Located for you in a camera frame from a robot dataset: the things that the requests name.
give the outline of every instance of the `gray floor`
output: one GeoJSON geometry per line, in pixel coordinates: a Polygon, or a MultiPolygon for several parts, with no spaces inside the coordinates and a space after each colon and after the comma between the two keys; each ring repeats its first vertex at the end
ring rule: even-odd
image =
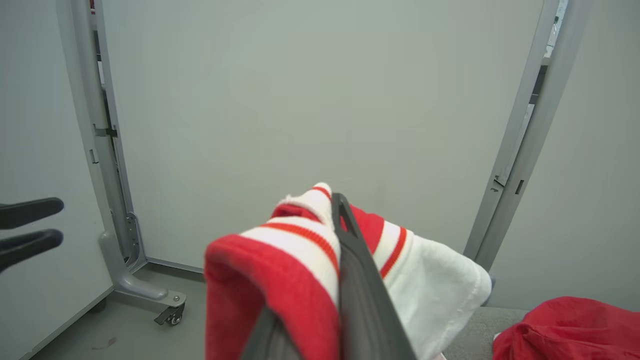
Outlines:
{"type": "MultiPolygon", "coordinates": [[[[32,359],[203,359],[206,293],[202,275],[147,265],[136,277],[187,294],[180,324],[159,326],[153,319],[162,307],[112,293],[103,312],[84,315],[32,359]]],[[[493,335],[524,314],[482,307],[445,356],[448,360],[491,359],[493,335]]]]}

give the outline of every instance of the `white wall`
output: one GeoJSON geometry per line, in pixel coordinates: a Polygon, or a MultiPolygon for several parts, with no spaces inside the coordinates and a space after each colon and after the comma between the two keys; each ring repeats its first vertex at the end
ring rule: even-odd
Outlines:
{"type": "Polygon", "coordinates": [[[147,256],[202,266],[318,181],[461,252],[542,4],[104,1],[147,256]]]}
{"type": "Polygon", "coordinates": [[[19,359],[111,287],[55,1],[0,3],[0,203],[65,209],[0,239],[59,229],[63,243],[0,274],[0,357],[19,359]]]}
{"type": "Polygon", "coordinates": [[[640,2],[596,1],[491,272],[490,306],[563,295],[640,311],[640,2]]]}

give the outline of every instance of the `sock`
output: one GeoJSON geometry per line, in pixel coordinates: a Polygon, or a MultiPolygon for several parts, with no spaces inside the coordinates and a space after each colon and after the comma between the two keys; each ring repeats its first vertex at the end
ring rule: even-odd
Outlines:
{"type": "Polygon", "coordinates": [[[331,189],[287,197],[266,224],[207,248],[207,359],[237,359],[266,303],[304,359],[340,357],[340,244],[331,189]]]}
{"type": "Polygon", "coordinates": [[[446,245],[351,209],[413,351],[420,360],[438,356],[489,297],[489,274],[446,245]]]}

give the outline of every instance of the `red fabric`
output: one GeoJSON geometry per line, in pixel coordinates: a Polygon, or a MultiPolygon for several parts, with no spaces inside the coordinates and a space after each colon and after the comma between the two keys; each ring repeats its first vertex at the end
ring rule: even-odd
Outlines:
{"type": "MultiPolygon", "coordinates": [[[[380,236],[382,235],[382,229],[385,226],[385,219],[376,214],[369,214],[361,209],[351,205],[351,212],[353,217],[356,218],[362,237],[367,243],[367,247],[371,254],[376,252],[378,244],[380,243],[380,236]]],[[[346,230],[344,221],[342,221],[342,228],[346,230]]]]}
{"type": "MultiPolygon", "coordinates": [[[[283,205],[274,216],[303,216],[309,211],[283,205]]],[[[237,359],[265,301],[282,319],[305,359],[339,358],[340,323],[329,294],[292,256],[261,242],[228,235],[209,244],[206,359],[237,359]]]]}
{"type": "MultiPolygon", "coordinates": [[[[378,248],[380,236],[382,235],[382,229],[385,225],[385,219],[376,214],[366,213],[353,205],[351,205],[351,212],[353,212],[353,216],[356,218],[356,222],[358,223],[360,232],[362,233],[362,236],[367,243],[369,251],[371,251],[371,254],[373,254],[378,248]]],[[[294,205],[280,205],[274,210],[271,217],[275,218],[282,216],[297,216],[313,218],[314,220],[317,220],[316,216],[311,211],[304,208],[299,208],[294,205]]],[[[342,221],[342,228],[346,230],[344,221],[342,221]]]]}
{"type": "Polygon", "coordinates": [[[640,359],[640,313],[578,297],[549,300],[498,335],[493,358],[640,359]]]}

